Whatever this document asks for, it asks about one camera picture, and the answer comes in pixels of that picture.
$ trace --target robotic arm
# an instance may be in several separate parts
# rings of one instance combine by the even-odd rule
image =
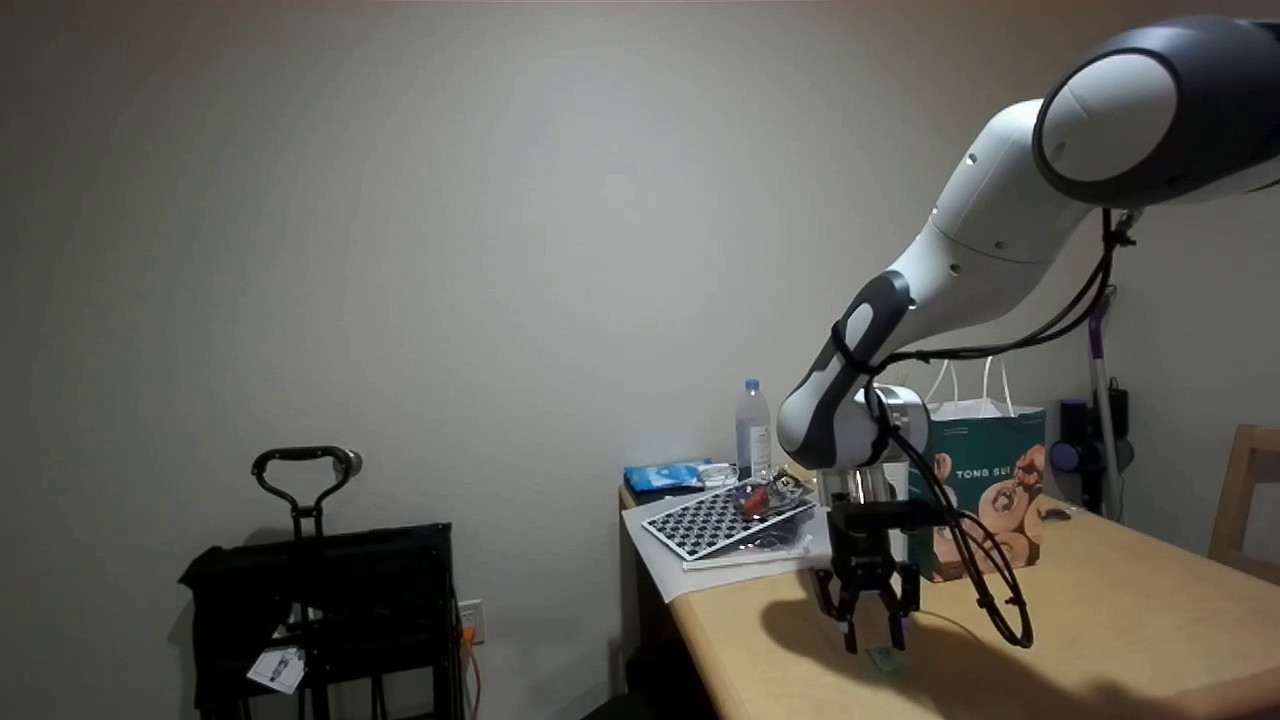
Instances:
[[[871,276],[827,345],[780,402],[780,448],[802,467],[860,473],[923,448],[918,415],[893,415],[871,378],[898,348],[1004,317],[1019,305],[1092,207],[1208,200],[1280,183],[1280,25],[1190,15],[1103,39],[1045,101],[989,120],[958,156],[918,236]],[[916,611],[916,567],[887,557],[887,529],[952,523],[952,509],[840,500],[827,512],[827,615],[847,620],[860,591],[887,605],[893,639]],[[995,626],[978,573],[968,573]]]

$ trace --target white robotic arm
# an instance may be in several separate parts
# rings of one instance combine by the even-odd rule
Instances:
[[[902,345],[1004,317],[1092,207],[1280,179],[1280,25],[1167,19],[1098,43],[1045,101],[989,120],[918,236],[871,276],[780,402],[802,467],[864,467],[882,436],[855,390]]]

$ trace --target water bottle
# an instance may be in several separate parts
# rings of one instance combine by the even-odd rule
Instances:
[[[773,475],[773,410],[757,377],[742,378],[735,401],[735,473]]]

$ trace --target wooden table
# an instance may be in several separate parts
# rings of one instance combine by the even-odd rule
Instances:
[[[1274,585],[1088,512],[1045,529],[1019,585],[1032,646],[995,634],[968,581],[923,585],[898,654],[847,654],[798,577],[693,591],[671,615],[722,720],[1280,717]]]

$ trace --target tag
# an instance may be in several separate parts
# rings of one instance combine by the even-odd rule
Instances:
[[[307,677],[307,658],[292,645],[259,652],[248,669],[248,681],[262,683],[280,697],[292,697],[302,683],[302,677]]]

